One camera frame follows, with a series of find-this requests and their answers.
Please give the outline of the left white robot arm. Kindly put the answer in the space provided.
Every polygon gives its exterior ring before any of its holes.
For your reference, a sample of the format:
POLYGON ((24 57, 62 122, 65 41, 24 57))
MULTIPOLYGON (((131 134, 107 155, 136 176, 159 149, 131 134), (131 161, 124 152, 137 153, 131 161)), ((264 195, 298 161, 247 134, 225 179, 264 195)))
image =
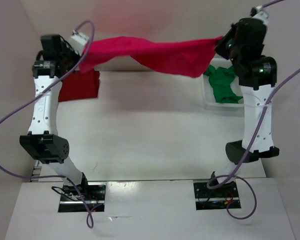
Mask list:
POLYGON ((58 135, 57 110, 62 88, 60 79, 78 63, 88 40, 80 32, 74 32, 69 40, 58 34, 41 36, 42 50, 32 66, 37 100, 27 134, 19 137, 20 145, 34 160, 65 177, 65 192, 78 200, 86 199, 90 188, 85 174, 69 157, 69 142, 58 135))

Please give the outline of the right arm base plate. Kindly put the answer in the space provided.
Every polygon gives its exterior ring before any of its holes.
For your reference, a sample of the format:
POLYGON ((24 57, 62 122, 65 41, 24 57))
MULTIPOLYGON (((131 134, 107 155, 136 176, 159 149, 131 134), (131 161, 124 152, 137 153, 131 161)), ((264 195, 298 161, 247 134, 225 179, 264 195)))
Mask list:
POLYGON ((218 189, 208 189, 207 181, 194 181, 194 198, 197 211, 240 209, 241 203, 235 182, 227 183, 218 189))

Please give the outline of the dark red t shirt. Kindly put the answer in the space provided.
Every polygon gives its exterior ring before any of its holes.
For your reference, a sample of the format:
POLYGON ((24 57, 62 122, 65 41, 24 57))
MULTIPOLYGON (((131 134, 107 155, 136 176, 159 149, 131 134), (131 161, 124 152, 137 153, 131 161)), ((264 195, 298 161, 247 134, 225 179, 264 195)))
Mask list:
POLYGON ((73 72, 62 81, 58 102, 94 99, 98 97, 100 72, 90 70, 86 73, 73 72))

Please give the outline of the pink t shirt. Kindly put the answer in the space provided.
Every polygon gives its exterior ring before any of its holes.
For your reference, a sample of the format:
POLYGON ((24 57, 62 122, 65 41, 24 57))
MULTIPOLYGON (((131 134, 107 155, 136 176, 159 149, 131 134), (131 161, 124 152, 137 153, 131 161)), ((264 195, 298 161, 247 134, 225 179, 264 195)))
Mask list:
POLYGON ((159 73, 200 77, 215 56, 216 43, 222 37, 182 42, 152 42, 144 38, 119 36, 94 41, 79 65, 87 72, 116 57, 129 56, 159 73))

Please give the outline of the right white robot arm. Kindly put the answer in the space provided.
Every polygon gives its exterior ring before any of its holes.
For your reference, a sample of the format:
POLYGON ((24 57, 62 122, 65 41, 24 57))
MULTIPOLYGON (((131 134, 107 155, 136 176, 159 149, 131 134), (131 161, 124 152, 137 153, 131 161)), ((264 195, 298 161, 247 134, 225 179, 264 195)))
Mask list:
POLYGON ((272 97, 277 83, 277 63, 273 57, 262 53, 266 33, 265 21, 242 18, 231 25, 214 48, 216 54, 231 61, 244 103, 243 139, 225 146, 231 162, 230 172, 212 173, 207 183, 215 197, 226 192, 226 184, 234 179, 243 163, 277 157, 280 153, 272 139, 272 97))

